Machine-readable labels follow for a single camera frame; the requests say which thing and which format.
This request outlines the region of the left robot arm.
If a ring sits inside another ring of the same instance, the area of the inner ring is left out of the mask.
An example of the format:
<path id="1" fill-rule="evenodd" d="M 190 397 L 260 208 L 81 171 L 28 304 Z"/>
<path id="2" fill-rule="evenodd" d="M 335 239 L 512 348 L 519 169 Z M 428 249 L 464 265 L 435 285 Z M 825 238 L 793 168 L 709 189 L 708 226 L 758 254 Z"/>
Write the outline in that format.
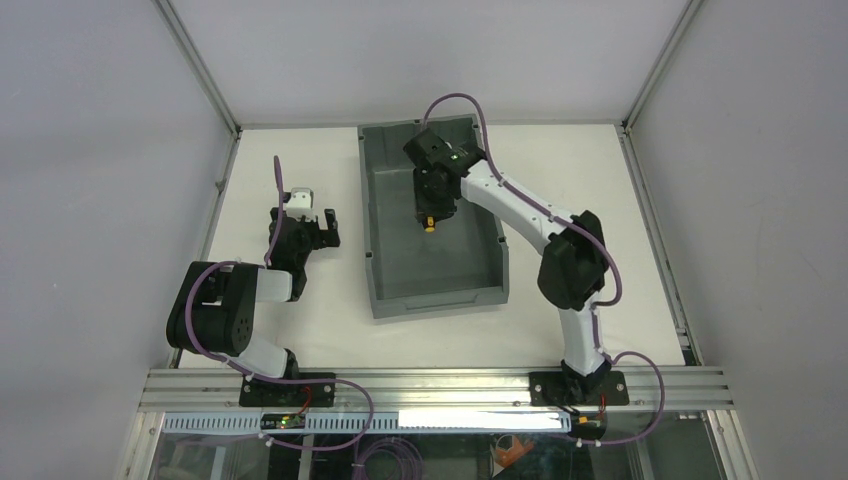
<path id="1" fill-rule="evenodd" d="M 247 376 L 292 384 L 301 380 L 296 355 L 254 332 L 256 305 L 298 301 L 306 263 L 316 250 L 341 244 L 336 212 L 326 226 L 310 214 L 270 210 L 269 248 L 261 264 L 195 261 L 186 271 L 166 325 L 170 346 L 219 361 Z"/>

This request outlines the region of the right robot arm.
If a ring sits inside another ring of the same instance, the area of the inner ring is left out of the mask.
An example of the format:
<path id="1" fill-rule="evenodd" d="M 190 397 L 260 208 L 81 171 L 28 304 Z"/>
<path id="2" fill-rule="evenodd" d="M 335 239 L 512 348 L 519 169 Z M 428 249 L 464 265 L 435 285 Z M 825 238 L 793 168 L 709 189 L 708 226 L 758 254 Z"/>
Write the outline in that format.
<path id="1" fill-rule="evenodd" d="M 506 223 L 537 251 L 537 287 L 556 307 L 565 342 L 561 377 L 549 388 L 549 398 L 575 404 L 598 395 L 612 368 L 595 312 L 612 266 L 599 218 L 590 211 L 571 215 L 543 205 L 473 142 L 452 146 L 424 129 L 403 151 L 414 166 L 415 218 L 425 231 L 450 219 L 457 201 L 465 200 Z"/>

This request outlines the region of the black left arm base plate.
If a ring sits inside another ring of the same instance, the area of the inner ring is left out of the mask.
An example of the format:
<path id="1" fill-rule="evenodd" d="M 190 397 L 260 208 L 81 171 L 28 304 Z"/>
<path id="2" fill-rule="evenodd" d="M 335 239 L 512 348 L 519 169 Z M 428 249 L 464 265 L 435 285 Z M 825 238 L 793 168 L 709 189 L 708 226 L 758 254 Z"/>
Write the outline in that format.
<path id="1" fill-rule="evenodd" d="M 335 379 L 332 372 L 301 373 L 305 384 L 279 384 L 256 378 L 242 381 L 238 405 L 240 407 L 301 408 L 332 407 L 335 401 Z"/>

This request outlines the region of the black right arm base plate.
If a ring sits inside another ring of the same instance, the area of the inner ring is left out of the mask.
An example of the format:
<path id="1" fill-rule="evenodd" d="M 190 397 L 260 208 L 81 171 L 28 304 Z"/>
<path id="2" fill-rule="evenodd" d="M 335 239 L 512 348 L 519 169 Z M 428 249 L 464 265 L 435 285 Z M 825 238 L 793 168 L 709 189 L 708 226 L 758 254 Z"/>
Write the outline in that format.
<path id="1" fill-rule="evenodd" d="M 561 371 L 533 371 L 528 374 L 533 406 L 626 406 L 630 403 L 624 374 L 610 371 L 600 379 L 582 382 L 567 379 Z"/>

